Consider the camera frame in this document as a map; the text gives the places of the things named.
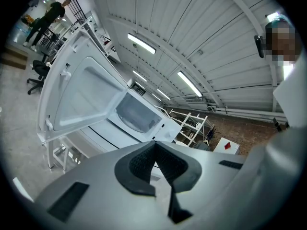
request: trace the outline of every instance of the table leg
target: table leg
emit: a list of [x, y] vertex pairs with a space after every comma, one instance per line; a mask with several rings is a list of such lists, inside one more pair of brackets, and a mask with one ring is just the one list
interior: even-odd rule
[[54, 166], [53, 149], [54, 141], [52, 140], [47, 143], [47, 159], [49, 168], [52, 168]]

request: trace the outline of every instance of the black pants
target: black pants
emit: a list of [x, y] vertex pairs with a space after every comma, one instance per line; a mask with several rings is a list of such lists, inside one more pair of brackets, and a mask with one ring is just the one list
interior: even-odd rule
[[31, 39], [31, 37], [34, 35], [34, 33], [36, 33], [38, 30], [38, 34], [36, 35], [36, 38], [34, 39], [34, 42], [32, 43], [32, 45], [36, 45], [37, 42], [40, 40], [41, 36], [45, 33], [45, 31], [50, 27], [51, 23], [48, 22], [44, 17], [39, 19], [35, 26], [33, 26], [29, 36], [27, 37], [27, 39], [25, 40], [26, 42], [29, 42], [29, 40]]

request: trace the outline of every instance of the white ceiling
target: white ceiling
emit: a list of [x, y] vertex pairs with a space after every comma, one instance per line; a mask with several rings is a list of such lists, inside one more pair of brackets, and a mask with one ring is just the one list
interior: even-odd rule
[[[283, 73], [280, 68], [275, 72], [258, 56], [254, 42], [254, 36], [268, 22], [265, 15], [279, 10], [274, 0], [94, 2], [122, 64], [143, 75], [148, 82], [136, 77], [137, 81], [164, 102], [206, 110], [206, 105], [184, 101], [196, 94], [177, 75], [182, 70], [208, 103], [275, 111], [272, 91], [283, 80]], [[156, 54], [133, 47], [127, 34], [135, 35], [136, 31], [139, 38], [156, 48]]]

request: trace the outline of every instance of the black office chair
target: black office chair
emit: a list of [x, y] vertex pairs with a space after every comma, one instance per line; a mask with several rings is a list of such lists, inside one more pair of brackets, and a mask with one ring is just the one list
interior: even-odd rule
[[31, 81], [37, 84], [28, 91], [28, 94], [31, 94], [31, 91], [37, 89], [38, 87], [43, 87], [45, 78], [47, 77], [50, 67], [46, 66], [46, 64], [40, 60], [34, 60], [33, 69], [39, 74], [38, 78], [42, 80], [27, 79], [27, 83]]

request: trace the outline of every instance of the person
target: person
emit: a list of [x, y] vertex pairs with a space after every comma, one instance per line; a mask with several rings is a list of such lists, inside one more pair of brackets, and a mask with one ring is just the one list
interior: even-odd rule
[[34, 35], [35, 32], [39, 30], [31, 46], [31, 49], [35, 51], [35, 46], [37, 42], [40, 40], [43, 33], [50, 27], [52, 23], [58, 22], [61, 18], [64, 17], [64, 14], [65, 14], [64, 7], [69, 5], [70, 2], [71, 0], [65, 0], [62, 4], [60, 2], [52, 3], [50, 5], [51, 8], [49, 9], [49, 11], [47, 10], [45, 15], [41, 19], [39, 19], [36, 22], [36, 24], [33, 26], [23, 46], [27, 46], [31, 37]]

